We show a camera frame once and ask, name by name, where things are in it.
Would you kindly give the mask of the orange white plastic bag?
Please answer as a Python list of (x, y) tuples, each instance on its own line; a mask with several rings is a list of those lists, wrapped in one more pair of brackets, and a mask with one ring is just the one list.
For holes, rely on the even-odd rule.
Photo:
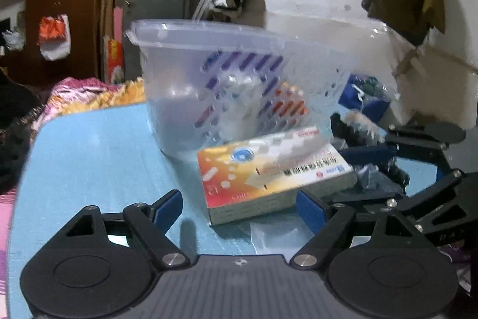
[(71, 29), (67, 15), (42, 17), (39, 24), (38, 46), (43, 59), (57, 61), (71, 53)]

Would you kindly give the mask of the blue shopping bag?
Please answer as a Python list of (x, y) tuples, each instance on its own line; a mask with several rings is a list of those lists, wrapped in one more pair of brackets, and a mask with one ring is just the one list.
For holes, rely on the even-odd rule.
[(385, 116), (392, 101), (400, 94), (381, 83), (374, 76), (351, 74), (339, 97), (339, 104), (346, 109), (355, 109), (378, 124)]

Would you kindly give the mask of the pink floral blanket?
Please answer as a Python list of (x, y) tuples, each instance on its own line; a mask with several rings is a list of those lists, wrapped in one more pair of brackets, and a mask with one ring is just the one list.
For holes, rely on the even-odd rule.
[(51, 120), (70, 114), (145, 102), (142, 78), (120, 84), (107, 84), (96, 78), (66, 78), (53, 87), (32, 129), (37, 132)]

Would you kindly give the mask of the clear plastic basket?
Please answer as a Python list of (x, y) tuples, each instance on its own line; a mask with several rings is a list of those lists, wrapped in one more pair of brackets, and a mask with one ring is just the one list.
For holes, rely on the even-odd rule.
[(260, 28), (138, 20), (149, 122), (159, 149), (192, 159), (205, 147), (327, 126), (357, 59)]

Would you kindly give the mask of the plastic-wrapped bundle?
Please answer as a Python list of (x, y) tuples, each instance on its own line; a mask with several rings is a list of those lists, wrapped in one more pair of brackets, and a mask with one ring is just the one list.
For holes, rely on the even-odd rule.
[(369, 198), (401, 197), (410, 176), (396, 165), (397, 150), (385, 143), (378, 126), (363, 113), (352, 110), (330, 116), (332, 145), (354, 168), (358, 184), (350, 193)]

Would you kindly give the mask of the orange white medicine box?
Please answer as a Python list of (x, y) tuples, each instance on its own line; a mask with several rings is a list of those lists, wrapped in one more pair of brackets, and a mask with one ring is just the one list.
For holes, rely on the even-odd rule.
[(300, 190), (324, 197), (357, 182), (315, 126), (209, 147), (197, 158), (212, 226), (294, 207)]

